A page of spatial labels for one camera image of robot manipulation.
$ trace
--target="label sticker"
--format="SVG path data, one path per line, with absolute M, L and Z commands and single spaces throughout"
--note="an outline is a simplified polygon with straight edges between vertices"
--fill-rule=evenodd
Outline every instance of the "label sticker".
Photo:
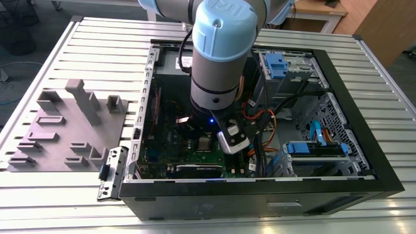
M 253 163 L 247 164 L 247 170 L 255 171 L 255 165 Z
M 250 99 L 247 99 L 246 103 L 247 103 L 251 107 L 254 107 L 254 105 L 255 105 L 255 103 L 254 103 Z
M 178 62 L 179 62 L 179 58 L 175 58 L 175 65 L 174 65 L 175 69 L 181 69 Z M 182 64 L 182 67 L 191 67 L 191 57 L 182 57 L 181 64 Z

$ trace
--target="metal bracket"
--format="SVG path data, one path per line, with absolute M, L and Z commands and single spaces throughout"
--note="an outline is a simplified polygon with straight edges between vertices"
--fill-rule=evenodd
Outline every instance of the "metal bracket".
M 106 163 L 99 170 L 98 179 L 102 181 L 99 184 L 97 201 L 119 201 L 118 192 L 127 152 L 129 150 L 123 146 L 109 150 Z

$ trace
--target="desk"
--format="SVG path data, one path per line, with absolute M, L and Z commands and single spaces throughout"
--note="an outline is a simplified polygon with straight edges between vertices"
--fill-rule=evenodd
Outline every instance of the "desk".
M 179 23 L 83 18 L 70 22 L 0 133 L 0 168 L 38 110 L 43 88 L 82 78 L 95 97 L 129 101 L 119 145 L 129 146 L 150 39 L 182 40 Z M 361 41 L 347 35 L 261 30 L 255 45 L 313 48 L 327 56 L 405 191 L 327 216 L 141 222 L 122 202 L 95 202 L 98 173 L 0 172 L 0 232 L 117 234 L 416 233 L 414 107 Z
M 323 0 L 298 0 L 294 3 L 295 6 L 295 19 L 306 19 L 306 20 L 322 20 L 325 21 L 325 25 L 321 29 L 321 33 L 331 33 L 339 19 L 347 15 L 347 11 L 339 4 L 337 3 L 335 8 L 330 8 L 325 6 Z M 287 18 L 293 15 L 293 7 L 290 10 L 291 14 L 287 15 Z

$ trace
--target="robotic arm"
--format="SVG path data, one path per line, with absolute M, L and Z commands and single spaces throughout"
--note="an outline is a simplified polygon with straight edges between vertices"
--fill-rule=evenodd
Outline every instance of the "robotic arm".
M 263 24 L 281 24 L 294 0 L 138 0 L 145 10 L 193 24 L 193 106 L 218 123 L 222 150 L 234 154 L 249 144 L 241 124 L 226 126 L 247 54 Z

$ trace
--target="blue latch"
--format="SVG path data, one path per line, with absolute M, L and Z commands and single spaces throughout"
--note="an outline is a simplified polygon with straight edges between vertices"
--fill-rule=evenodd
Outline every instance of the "blue latch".
M 305 142 L 294 142 L 285 145 L 289 154 L 307 154 L 309 147 Z
M 343 154 L 347 155 L 347 153 L 349 153 L 347 145 L 345 143 L 341 143 L 339 148 L 342 149 Z
M 305 142 L 295 142 L 291 143 L 293 145 L 293 150 L 295 154 L 307 154 L 309 153 L 309 147 Z
M 286 144 L 285 146 L 286 146 L 286 152 L 287 152 L 289 154 L 291 154 L 291 153 L 294 152 L 294 151 L 293 151 L 291 143 Z
M 267 70 L 270 71 L 271 79 L 282 79 L 286 76 L 286 61 L 283 56 L 278 53 L 266 53 L 265 54 L 265 63 Z

